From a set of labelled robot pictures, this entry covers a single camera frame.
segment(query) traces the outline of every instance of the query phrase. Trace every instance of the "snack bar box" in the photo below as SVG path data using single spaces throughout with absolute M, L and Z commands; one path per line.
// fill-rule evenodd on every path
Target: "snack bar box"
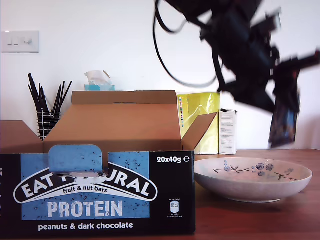
M 0 238 L 193 233 L 194 149 L 215 116 L 181 140 L 174 91 L 84 91 L 44 142 L 1 122 Z

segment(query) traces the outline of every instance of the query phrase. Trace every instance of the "nutrition label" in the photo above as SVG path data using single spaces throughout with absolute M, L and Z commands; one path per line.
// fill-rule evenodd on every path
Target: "nutrition label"
M 170 215 L 168 215 L 168 218 L 182 218 L 183 216 L 179 214 L 180 211 L 180 198 L 176 199 L 169 199 L 170 202 Z

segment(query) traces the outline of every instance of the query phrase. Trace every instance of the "blue label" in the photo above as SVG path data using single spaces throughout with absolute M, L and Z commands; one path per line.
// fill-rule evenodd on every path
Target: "blue label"
M 22 220 L 149 218 L 158 194 L 149 180 L 149 153 L 110 153 L 108 162 L 108 177 L 63 178 L 49 172 L 47 154 L 22 154 L 14 191 Z

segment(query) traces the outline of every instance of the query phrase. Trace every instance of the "tissue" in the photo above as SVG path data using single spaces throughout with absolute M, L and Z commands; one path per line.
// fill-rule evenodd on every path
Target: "tissue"
M 112 85 L 111 78 L 106 71 L 88 71 L 87 76 L 90 85 Z

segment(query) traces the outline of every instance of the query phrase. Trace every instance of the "table surface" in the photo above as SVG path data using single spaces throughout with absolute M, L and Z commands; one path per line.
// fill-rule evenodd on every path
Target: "table surface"
M 299 194 L 271 203 L 227 200 L 198 184 L 196 232 L 183 236 L 93 238 L 96 240 L 320 240 L 320 151 L 239 150 L 235 156 L 199 155 L 196 160 L 252 157 L 289 161 L 313 171 L 309 185 Z

